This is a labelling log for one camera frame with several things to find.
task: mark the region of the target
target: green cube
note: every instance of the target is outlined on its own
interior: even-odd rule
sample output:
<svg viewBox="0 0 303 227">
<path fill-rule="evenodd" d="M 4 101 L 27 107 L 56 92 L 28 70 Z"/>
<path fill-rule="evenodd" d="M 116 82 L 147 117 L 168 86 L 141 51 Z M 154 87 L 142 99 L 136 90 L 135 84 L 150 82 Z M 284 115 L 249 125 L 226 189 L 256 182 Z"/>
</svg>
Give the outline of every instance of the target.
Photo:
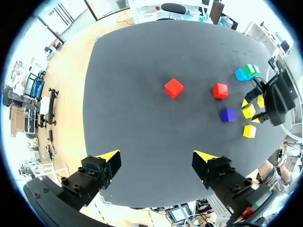
<svg viewBox="0 0 303 227">
<path fill-rule="evenodd" d="M 260 72 L 260 70 L 259 70 L 259 67 L 256 66 L 256 65 L 252 65 L 252 67 L 253 67 L 254 70 L 255 70 L 255 73 L 253 74 L 253 76 L 254 76 L 254 77 L 258 77 L 258 76 L 261 74 L 261 72 Z"/>
<path fill-rule="evenodd" d="M 255 70 L 251 64 L 245 65 L 242 70 L 247 77 L 251 77 L 255 73 Z"/>
</svg>

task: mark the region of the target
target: cube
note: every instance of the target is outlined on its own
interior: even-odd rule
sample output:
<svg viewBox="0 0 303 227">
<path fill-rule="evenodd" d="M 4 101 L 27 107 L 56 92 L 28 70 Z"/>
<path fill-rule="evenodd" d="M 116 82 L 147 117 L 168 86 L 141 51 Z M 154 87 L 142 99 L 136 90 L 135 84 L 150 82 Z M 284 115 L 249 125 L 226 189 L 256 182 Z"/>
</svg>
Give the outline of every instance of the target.
<svg viewBox="0 0 303 227">
<path fill-rule="evenodd" d="M 254 67 L 252 67 L 251 64 L 245 65 L 242 70 L 247 77 L 253 76 L 253 74 L 255 73 Z"/>
<path fill-rule="evenodd" d="M 244 80 L 252 80 L 254 79 L 253 76 L 246 76 L 244 71 L 242 69 L 238 69 L 235 71 L 235 77 L 238 81 L 244 81 Z"/>
<path fill-rule="evenodd" d="M 244 114 L 244 117 L 247 119 L 247 118 L 252 118 L 255 115 L 256 110 L 254 108 L 254 105 L 250 104 L 249 106 L 244 107 L 242 109 L 242 112 Z"/>
<path fill-rule="evenodd" d="M 264 98 L 263 98 L 263 95 L 259 95 L 257 97 L 257 104 L 260 108 L 264 108 L 265 105 L 264 105 Z"/>
<path fill-rule="evenodd" d="M 232 122 L 237 120 L 237 111 L 235 108 L 228 108 L 221 111 L 222 122 Z"/>
<path fill-rule="evenodd" d="M 244 126 L 244 132 L 243 132 L 243 136 L 247 137 L 247 138 L 255 138 L 256 135 L 256 127 L 252 126 L 252 125 L 245 125 Z"/>
<path fill-rule="evenodd" d="M 260 72 L 260 70 L 259 70 L 259 67 L 256 66 L 256 65 L 252 65 L 252 67 L 253 67 L 254 70 L 255 70 L 255 73 L 253 74 L 253 76 L 254 76 L 254 77 L 258 77 L 258 76 L 261 74 L 261 72 Z"/>
<path fill-rule="evenodd" d="M 227 85 L 216 83 L 213 86 L 213 96 L 215 98 L 226 98 L 228 96 Z"/>
<path fill-rule="evenodd" d="M 170 82 L 168 82 L 164 86 L 164 91 L 172 98 L 174 99 L 177 97 L 183 90 L 183 85 L 180 84 L 176 79 L 171 79 Z"/>
</svg>

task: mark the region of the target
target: chair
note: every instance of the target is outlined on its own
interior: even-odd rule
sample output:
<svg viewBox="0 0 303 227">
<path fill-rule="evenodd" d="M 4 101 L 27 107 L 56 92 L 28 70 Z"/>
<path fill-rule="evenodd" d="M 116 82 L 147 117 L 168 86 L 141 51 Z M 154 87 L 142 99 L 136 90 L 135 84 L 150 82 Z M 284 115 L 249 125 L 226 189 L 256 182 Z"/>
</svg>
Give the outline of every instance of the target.
<svg viewBox="0 0 303 227">
<path fill-rule="evenodd" d="M 181 6 L 179 4 L 175 4 L 175 3 L 164 3 L 161 5 L 162 10 L 170 12 L 170 13 L 178 13 L 178 14 L 185 14 L 186 13 L 186 9 L 184 6 Z M 173 20 L 171 18 L 161 18 L 158 20 Z"/>
</svg>

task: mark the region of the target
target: screw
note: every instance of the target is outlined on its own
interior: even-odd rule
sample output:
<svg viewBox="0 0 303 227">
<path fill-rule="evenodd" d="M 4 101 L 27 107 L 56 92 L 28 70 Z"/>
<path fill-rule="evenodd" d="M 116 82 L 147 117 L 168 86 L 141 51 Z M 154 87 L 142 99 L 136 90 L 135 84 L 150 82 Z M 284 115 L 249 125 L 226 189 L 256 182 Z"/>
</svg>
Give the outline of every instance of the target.
<svg viewBox="0 0 303 227">
<path fill-rule="evenodd" d="M 218 173 L 218 176 L 224 176 L 225 175 L 225 172 L 222 170 Z"/>
<path fill-rule="evenodd" d="M 62 182 L 62 183 L 67 183 L 68 180 L 67 180 L 67 178 L 64 176 L 64 177 L 61 177 L 61 182 Z"/>
<path fill-rule="evenodd" d="M 74 184 L 74 186 L 72 187 L 76 192 L 80 192 L 81 191 L 81 187 L 80 185 L 78 185 L 77 183 Z"/>
<path fill-rule="evenodd" d="M 78 167 L 78 171 L 80 172 L 80 173 L 83 173 L 84 172 L 84 169 L 83 169 L 83 167 Z"/>
<path fill-rule="evenodd" d="M 90 176 L 94 176 L 94 175 L 95 175 L 95 171 L 89 170 L 89 175 L 90 175 Z"/>
<path fill-rule="evenodd" d="M 250 178 L 250 177 L 248 177 L 248 178 L 246 178 L 246 181 L 245 181 L 248 185 L 250 185 L 251 184 L 251 182 L 252 182 L 252 179 Z"/>
<path fill-rule="evenodd" d="M 232 188 L 232 192 L 233 192 L 233 193 L 236 193 L 236 192 L 238 192 L 238 190 L 240 190 L 240 188 L 241 188 L 240 185 L 235 184 L 234 187 Z"/>
</svg>

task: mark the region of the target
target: yellow cube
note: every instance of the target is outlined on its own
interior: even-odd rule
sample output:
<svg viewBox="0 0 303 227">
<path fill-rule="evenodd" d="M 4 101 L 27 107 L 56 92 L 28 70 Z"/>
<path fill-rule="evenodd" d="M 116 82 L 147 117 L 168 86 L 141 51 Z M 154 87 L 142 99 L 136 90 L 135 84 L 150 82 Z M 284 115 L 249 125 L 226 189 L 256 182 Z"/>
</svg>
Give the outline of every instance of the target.
<svg viewBox="0 0 303 227">
<path fill-rule="evenodd" d="M 244 117 L 247 119 L 247 118 L 252 118 L 255 115 L 256 110 L 254 108 L 254 105 L 250 104 L 249 106 L 243 108 L 242 112 L 244 114 Z"/>
<path fill-rule="evenodd" d="M 264 98 L 262 95 L 258 96 L 257 97 L 257 104 L 260 108 L 264 108 Z"/>
<path fill-rule="evenodd" d="M 255 138 L 256 135 L 256 127 L 252 125 L 245 125 L 243 136 L 247 138 Z"/>
</svg>

